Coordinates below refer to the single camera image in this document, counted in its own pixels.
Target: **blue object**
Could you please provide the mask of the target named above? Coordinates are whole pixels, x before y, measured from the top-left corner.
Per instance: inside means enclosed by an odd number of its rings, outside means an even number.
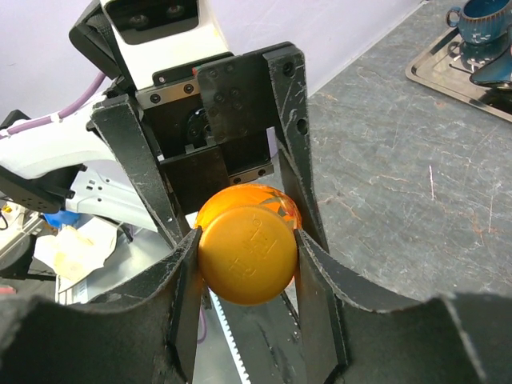
[[[488,44],[503,36],[512,24],[512,0],[469,0],[463,8],[454,6],[448,11],[446,24],[457,26],[469,44]]]
[[[60,210],[56,214],[43,214],[48,224],[60,230],[62,226],[74,226],[80,219],[80,214]]]

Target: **camera lens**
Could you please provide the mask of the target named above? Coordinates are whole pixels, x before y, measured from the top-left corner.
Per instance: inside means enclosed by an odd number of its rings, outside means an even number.
[[[168,18],[179,18],[185,12],[184,6],[170,6],[167,9]]]

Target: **crumpled paper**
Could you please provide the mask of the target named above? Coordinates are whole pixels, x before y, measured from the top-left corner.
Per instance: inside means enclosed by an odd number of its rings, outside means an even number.
[[[64,226],[56,236],[38,238],[34,257],[61,277],[60,293],[103,267],[114,252],[117,232],[116,226],[100,218],[92,218],[78,229]]]

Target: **scratch on gripper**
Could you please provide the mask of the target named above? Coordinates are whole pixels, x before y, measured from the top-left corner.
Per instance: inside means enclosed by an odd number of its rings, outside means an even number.
[[[292,109],[290,113],[288,114],[288,122],[285,125],[285,129],[290,126],[291,121],[294,119],[295,115],[297,114],[297,109]]]
[[[290,83],[290,86],[288,87],[288,91],[286,92],[285,101],[282,104],[281,113],[279,114],[280,118],[282,118],[283,114],[285,113],[286,102],[288,101],[288,97],[290,96],[291,87],[293,84],[294,84],[293,82]]]
[[[303,94],[306,91],[306,87],[302,84],[302,82],[298,82],[298,85],[301,87],[301,89],[298,90],[298,92],[295,94],[295,97]]]

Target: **screw hole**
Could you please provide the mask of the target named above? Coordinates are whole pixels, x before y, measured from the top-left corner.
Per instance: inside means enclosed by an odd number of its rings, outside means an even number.
[[[286,62],[282,68],[282,74],[291,78],[295,74],[295,66],[292,62]]]
[[[304,120],[303,118],[301,118],[298,122],[297,122],[297,130],[298,132],[304,136],[307,134],[307,121]]]

